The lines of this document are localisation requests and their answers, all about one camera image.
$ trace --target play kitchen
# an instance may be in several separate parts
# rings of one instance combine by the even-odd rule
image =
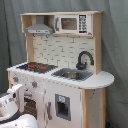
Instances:
[[[7,69],[9,87],[25,85],[40,128],[105,128],[114,77],[101,70],[101,14],[21,14],[27,62]]]

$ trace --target tile backsplash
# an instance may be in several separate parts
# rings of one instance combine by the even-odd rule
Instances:
[[[76,68],[79,53],[88,51],[94,57],[94,39],[79,36],[33,36],[35,62]],[[87,70],[93,70],[87,55],[82,56],[82,63],[87,62]]]

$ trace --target microwave window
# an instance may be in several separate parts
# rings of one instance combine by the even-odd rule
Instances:
[[[61,18],[61,26],[64,30],[77,30],[77,19]]]

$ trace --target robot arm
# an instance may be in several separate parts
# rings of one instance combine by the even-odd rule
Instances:
[[[12,122],[0,125],[0,128],[38,128],[35,117],[25,114]]]
[[[17,93],[18,106],[20,112],[24,111],[24,89],[21,84],[13,86],[12,89],[8,89],[7,93],[0,95],[0,124],[17,119],[20,116],[18,107],[14,101],[13,94]]]
[[[18,99],[18,108],[20,112],[24,111],[24,86],[22,84],[17,84],[11,89],[8,89],[8,93],[12,95],[16,93]]]

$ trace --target gray curtain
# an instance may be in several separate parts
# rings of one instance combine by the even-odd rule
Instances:
[[[6,35],[8,34],[11,64],[26,61],[25,37],[21,33],[21,13],[56,11],[103,11],[102,69],[115,76],[115,83],[107,87],[107,121],[113,128],[128,127],[128,0],[4,0],[7,33],[0,34],[0,68],[8,66]],[[0,73],[0,80],[6,75]]]
[[[8,41],[4,1],[0,0],[0,94],[8,88],[8,75],[6,69],[9,67]]]

